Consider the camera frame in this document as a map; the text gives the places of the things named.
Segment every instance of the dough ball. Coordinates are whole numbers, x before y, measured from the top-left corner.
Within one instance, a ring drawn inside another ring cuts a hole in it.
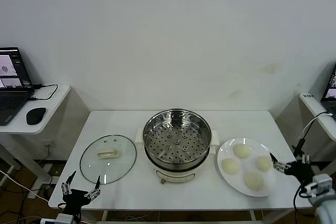
[[[257,173],[245,173],[244,183],[252,190],[260,190],[264,186],[264,179]]]
[[[237,157],[247,158],[250,155],[250,149],[246,144],[237,144],[233,148],[233,152]]]
[[[227,174],[236,175],[240,171],[240,166],[233,158],[222,161],[222,168]]]
[[[272,160],[270,156],[261,156],[257,158],[256,166],[259,170],[267,172],[272,167]]]

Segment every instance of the glass lid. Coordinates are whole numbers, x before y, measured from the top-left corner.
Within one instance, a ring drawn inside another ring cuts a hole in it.
[[[125,176],[133,167],[137,150],[125,136],[103,136],[84,151],[80,171],[93,183],[100,175],[101,184],[109,184]]]

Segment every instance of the laptop keyboard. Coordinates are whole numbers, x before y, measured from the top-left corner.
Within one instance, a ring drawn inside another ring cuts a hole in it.
[[[0,110],[13,110],[18,108],[26,97],[2,97],[0,96]]]

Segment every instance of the white plate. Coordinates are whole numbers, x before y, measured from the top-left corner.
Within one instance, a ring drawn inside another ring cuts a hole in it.
[[[233,148],[236,144],[247,144],[250,148],[250,156],[248,158],[239,158],[234,152]],[[217,164],[219,171],[226,181],[236,190],[243,194],[254,196],[254,197],[264,197],[271,194],[273,188],[276,184],[276,175],[274,169],[270,169],[268,172],[262,172],[256,167],[256,160],[260,156],[269,156],[270,150],[268,147],[260,144],[259,142],[245,138],[237,137],[225,142],[218,151],[217,154]],[[240,171],[236,175],[227,174],[222,168],[222,161],[227,158],[234,158],[240,164]],[[255,172],[260,174],[264,179],[264,186],[262,189],[256,191],[247,187],[244,183],[243,175],[244,173]]]

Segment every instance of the floor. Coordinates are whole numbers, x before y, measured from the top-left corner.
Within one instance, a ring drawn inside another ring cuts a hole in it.
[[[8,165],[4,162],[0,162],[0,169],[2,171],[8,170]],[[51,176],[58,176],[62,172],[64,164],[54,164],[51,171]],[[15,171],[13,176],[24,186],[30,187],[36,177],[28,169],[23,167],[20,171]],[[11,191],[21,192],[21,188],[9,181],[4,185],[4,188]],[[46,188],[45,192],[40,192],[42,197],[48,197],[53,192],[53,188]],[[22,203],[22,193],[10,193],[0,189],[0,224],[4,224],[8,221],[16,222],[18,214],[12,212],[19,212]],[[44,200],[39,198],[27,199],[25,198],[23,204],[23,215],[28,216],[41,216],[44,218],[56,218],[60,213],[58,209],[51,209],[48,207]],[[257,220],[261,220],[262,216],[267,215],[269,211],[255,211]],[[314,209],[299,210],[298,223],[317,223],[316,218],[313,217]],[[92,214],[97,220],[101,220],[102,211],[93,211]],[[107,221],[110,220],[132,220],[134,217],[141,217],[133,219],[139,221],[158,221],[159,212],[147,212],[147,211],[109,211]],[[37,217],[27,218],[26,224],[33,223],[32,221],[38,220]],[[248,211],[161,211],[160,221],[242,221],[250,220],[250,214]],[[294,223],[294,213],[290,213],[277,221],[276,224],[289,224]]]

